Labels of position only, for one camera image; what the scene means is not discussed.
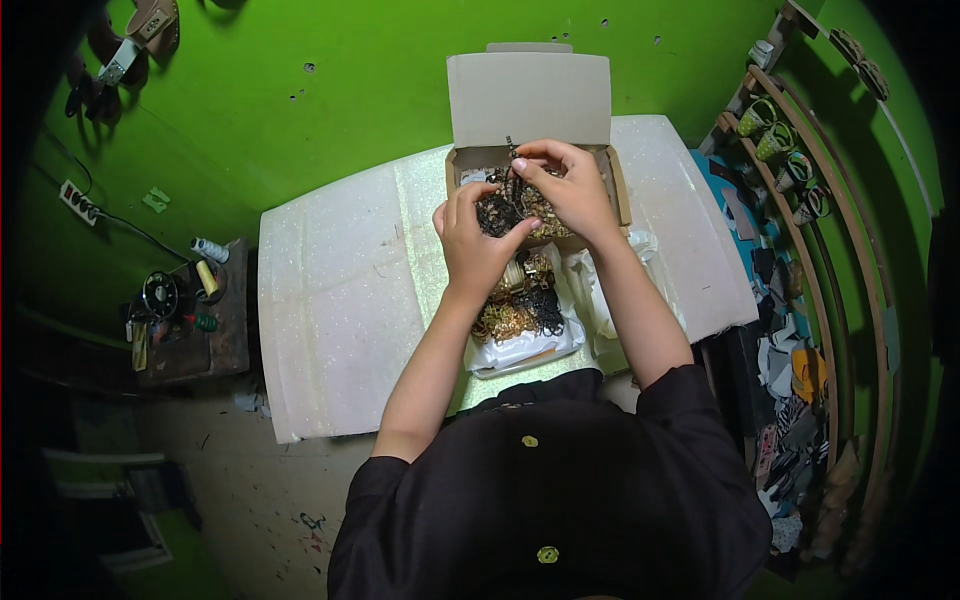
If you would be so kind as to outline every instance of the glittery table surface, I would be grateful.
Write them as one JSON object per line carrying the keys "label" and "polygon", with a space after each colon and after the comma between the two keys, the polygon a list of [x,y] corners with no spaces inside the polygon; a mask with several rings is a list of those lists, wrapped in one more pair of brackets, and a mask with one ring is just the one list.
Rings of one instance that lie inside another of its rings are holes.
{"label": "glittery table surface", "polygon": [[[735,248],[736,272],[727,261],[719,235],[732,247],[726,225],[669,121],[616,117],[612,143],[634,212],[631,228],[658,236],[660,271],[675,288],[691,342],[755,319]],[[378,427],[387,396],[447,283],[432,215],[446,197],[449,149],[373,167],[264,213],[258,309],[278,443]],[[740,305],[737,273],[746,307]],[[596,367],[588,348],[493,379],[464,373],[449,413],[518,383]]]}

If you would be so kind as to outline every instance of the electrical cable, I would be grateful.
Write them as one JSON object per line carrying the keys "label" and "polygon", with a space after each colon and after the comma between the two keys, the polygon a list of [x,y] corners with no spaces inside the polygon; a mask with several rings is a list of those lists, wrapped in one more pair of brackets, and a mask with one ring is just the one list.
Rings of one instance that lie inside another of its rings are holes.
{"label": "electrical cable", "polygon": [[[86,165],[84,165],[84,164],[80,161],[79,158],[77,158],[76,156],[73,155],[72,152],[70,152],[70,149],[66,147],[66,144],[64,144],[63,142],[61,142],[60,139],[53,133],[53,131],[51,131],[51,129],[50,129],[49,127],[47,127],[46,125],[44,125],[44,126],[43,126],[43,131],[47,134],[47,137],[49,137],[49,138],[51,138],[52,140],[54,140],[55,142],[57,142],[57,143],[60,145],[60,147],[63,149],[63,151],[66,153],[66,155],[67,155],[67,156],[70,156],[71,158],[73,158],[74,162],[76,162],[78,165],[80,165],[80,168],[84,170],[84,173],[86,173],[87,187],[86,187],[86,191],[81,194],[81,196],[83,196],[84,198],[86,198],[87,195],[90,193],[90,190],[93,189],[93,177],[90,175],[90,171],[86,168]],[[133,231],[136,231],[137,233],[139,233],[140,235],[142,235],[142,236],[145,237],[146,239],[150,240],[150,241],[153,242],[154,244],[157,244],[159,247],[161,247],[161,248],[163,248],[164,250],[168,251],[170,254],[172,254],[172,255],[175,256],[176,258],[179,258],[179,259],[182,260],[183,262],[190,262],[190,259],[189,259],[189,258],[187,258],[187,257],[184,256],[183,254],[180,254],[179,252],[173,250],[173,249],[170,248],[169,246],[165,245],[163,242],[160,242],[159,240],[157,240],[156,238],[154,238],[152,235],[150,235],[149,233],[147,233],[147,232],[144,231],[143,229],[137,227],[136,225],[134,225],[134,224],[131,223],[130,221],[127,221],[126,219],[121,219],[120,217],[114,217],[113,215],[109,214],[108,212],[106,212],[106,211],[103,210],[100,206],[97,206],[96,204],[91,203],[90,206],[91,206],[91,208],[89,209],[89,211],[87,211],[87,214],[88,214],[89,216],[91,216],[91,217],[104,217],[104,218],[106,218],[106,219],[111,219],[111,220],[113,220],[113,221],[117,221],[117,222],[119,222],[119,223],[122,223],[122,224],[126,225],[128,228],[132,229]]]}
{"label": "electrical cable", "polygon": [[90,193],[90,190],[93,189],[93,177],[90,176],[89,169],[86,168],[86,165],[80,162],[79,158],[77,158],[76,156],[73,156],[73,153],[70,152],[70,149],[66,147],[66,144],[61,142],[60,139],[56,135],[54,135],[53,131],[51,131],[49,127],[44,125],[43,132],[47,134],[47,137],[57,142],[60,145],[60,147],[63,149],[63,151],[66,153],[66,155],[73,158],[73,161],[76,162],[78,165],[80,165],[80,168],[84,170],[84,173],[86,173],[87,185],[86,185],[86,191],[83,192],[83,196],[88,196]]}
{"label": "electrical cable", "polygon": [[106,212],[105,210],[103,210],[100,206],[97,206],[97,205],[92,206],[92,208],[90,209],[90,211],[89,211],[87,214],[89,214],[91,217],[104,217],[104,218],[106,218],[106,219],[110,219],[110,220],[112,220],[112,221],[116,221],[116,222],[118,222],[118,223],[122,223],[122,224],[124,224],[125,226],[127,226],[127,228],[132,229],[133,231],[139,233],[139,234],[142,235],[144,238],[150,240],[151,242],[153,242],[154,244],[156,244],[156,245],[159,246],[160,248],[163,248],[164,250],[168,251],[170,254],[172,254],[172,255],[175,256],[176,258],[179,258],[179,259],[182,260],[183,262],[190,262],[190,259],[189,259],[189,258],[187,258],[186,256],[184,256],[183,254],[180,254],[180,253],[177,252],[176,250],[170,248],[169,246],[167,246],[167,245],[164,244],[163,242],[157,240],[156,238],[154,238],[154,236],[152,236],[151,234],[147,233],[147,232],[144,231],[143,229],[137,227],[136,225],[134,225],[134,224],[131,223],[130,221],[127,221],[126,219],[121,219],[120,217],[114,217],[113,215],[111,215],[111,214],[109,214],[108,212]]}

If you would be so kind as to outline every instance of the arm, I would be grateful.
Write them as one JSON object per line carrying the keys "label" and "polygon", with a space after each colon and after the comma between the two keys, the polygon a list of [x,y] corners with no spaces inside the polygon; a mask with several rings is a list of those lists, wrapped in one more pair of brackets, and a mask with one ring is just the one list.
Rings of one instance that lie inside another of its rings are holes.
{"label": "arm", "polygon": [[502,238],[484,235],[474,203],[495,189],[488,183],[464,185],[433,215],[449,283],[387,400],[371,456],[395,456],[412,463],[433,442],[463,365],[473,320],[517,247],[542,225],[539,219],[527,219]]}
{"label": "arm", "polygon": [[[587,241],[640,387],[647,388],[674,367],[692,364],[680,324],[619,231],[593,155],[552,139],[523,144],[516,151],[526,158],[515,159],[514,170],[538,188],[564,225]],[[544,164],[561,169],[564,178],[547,174]]]}

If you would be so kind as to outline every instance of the black shirt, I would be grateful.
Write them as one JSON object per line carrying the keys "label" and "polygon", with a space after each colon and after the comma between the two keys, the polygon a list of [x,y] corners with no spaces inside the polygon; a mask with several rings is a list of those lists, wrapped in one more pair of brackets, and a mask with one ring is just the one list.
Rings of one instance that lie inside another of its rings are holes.
{"label": "black shirt", "polygon": [[636,415],[596,370],[514,386],[408,465],[357,470],[333,599],[738,597],[772,536],[704,372],[673,369]]}

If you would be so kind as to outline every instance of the cardboard box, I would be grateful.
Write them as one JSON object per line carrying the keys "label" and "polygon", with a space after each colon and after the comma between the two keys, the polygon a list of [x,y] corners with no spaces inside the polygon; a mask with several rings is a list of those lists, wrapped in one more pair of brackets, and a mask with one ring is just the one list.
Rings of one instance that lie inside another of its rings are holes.
{"label": "cardboard box", "polygon": [[[610,194],[613,215],[629,235],[627,185],[610,145],[610,60],[573,54],[569,44],[489,44],[483,54],[446,59],[453,149],[446,157],[447,195],[464,171],[510,164],[507,135],[520,145],[542,137],[593,154]],[[585,247],[580,236],[535,240],[562,251]]]}

